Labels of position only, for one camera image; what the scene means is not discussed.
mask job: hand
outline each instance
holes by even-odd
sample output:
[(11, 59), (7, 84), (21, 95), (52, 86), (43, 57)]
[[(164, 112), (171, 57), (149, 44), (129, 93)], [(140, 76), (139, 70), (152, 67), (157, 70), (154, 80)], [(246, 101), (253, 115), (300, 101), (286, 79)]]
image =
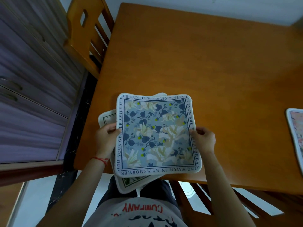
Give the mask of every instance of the hand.
[(216, 143), (215, 134), (205, 127), (197, 127), (197, 131), (190, 130), (191, 136), (195, 138), (196, 147), (201, 154), (213, 153)]
[(97, 130), (95, 136), (97, 143), (96, 157), (108, 158), (116, 145), (116, 139), (120, 133), (121, 129), (116, 129), (116, 123), (107, 124)]

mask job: person's right hand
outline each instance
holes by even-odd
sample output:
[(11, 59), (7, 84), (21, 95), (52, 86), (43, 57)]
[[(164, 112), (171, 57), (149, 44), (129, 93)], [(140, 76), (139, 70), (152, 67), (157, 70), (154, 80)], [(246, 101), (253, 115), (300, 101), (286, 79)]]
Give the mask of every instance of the person's right hand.
[(201, 154), (214, 152), (214, 144), (216, 143), (215, 134), (205, 127), (196, 127), (197, 131), (190, 130), (190, 134), (195, 138), (196, 147)]

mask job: dark shorts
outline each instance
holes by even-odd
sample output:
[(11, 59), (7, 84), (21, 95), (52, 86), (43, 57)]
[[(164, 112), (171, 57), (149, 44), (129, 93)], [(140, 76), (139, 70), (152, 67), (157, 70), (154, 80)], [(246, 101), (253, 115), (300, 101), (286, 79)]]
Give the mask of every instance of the dark shorts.
[[(137, 192), (135, 190), (131, 191), (127, 194), (121, 194), (117, 188), (117, 184), (115, 181), (115, 176), (111, 177), (111, 180), (108, 185), (108, 190), (104, 194), (104, 196), (101, 198), (97, 208), (108, 199), (112, 198), (136, 198), (138, 197)], [(169, 184), (160, 179), (156, 179), (150, 183), (148, 183), (141, 191), (140, 191), (140, 197), (144, 198), (151, 198), (151, 199), (158, 199), (163, 200), (172, 203), (177, 208), (178, 204), (174, 197), (172, 196), (172, 191), (170, 189)]]

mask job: person's left hand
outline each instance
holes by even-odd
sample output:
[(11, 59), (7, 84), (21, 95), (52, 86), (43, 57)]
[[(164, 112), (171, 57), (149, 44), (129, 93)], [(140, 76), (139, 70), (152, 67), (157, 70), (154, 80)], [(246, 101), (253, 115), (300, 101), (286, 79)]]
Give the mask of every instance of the person's left hand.
[(107, 124), (96, 132), (97, 158), (108, 158), (116, 145), (121, 129), (116, 129), (116, 123)]

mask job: blue floral pattern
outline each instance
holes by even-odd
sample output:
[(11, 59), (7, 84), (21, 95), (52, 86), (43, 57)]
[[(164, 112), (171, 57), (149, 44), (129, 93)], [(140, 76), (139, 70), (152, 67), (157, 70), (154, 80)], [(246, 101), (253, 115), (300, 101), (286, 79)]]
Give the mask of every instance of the blue floral pattern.
[(118, 98), (123, 108), (119, 112), (123, 113), (122, 169), (196, 166), (186, 98), (165, 98), (159, 101)]

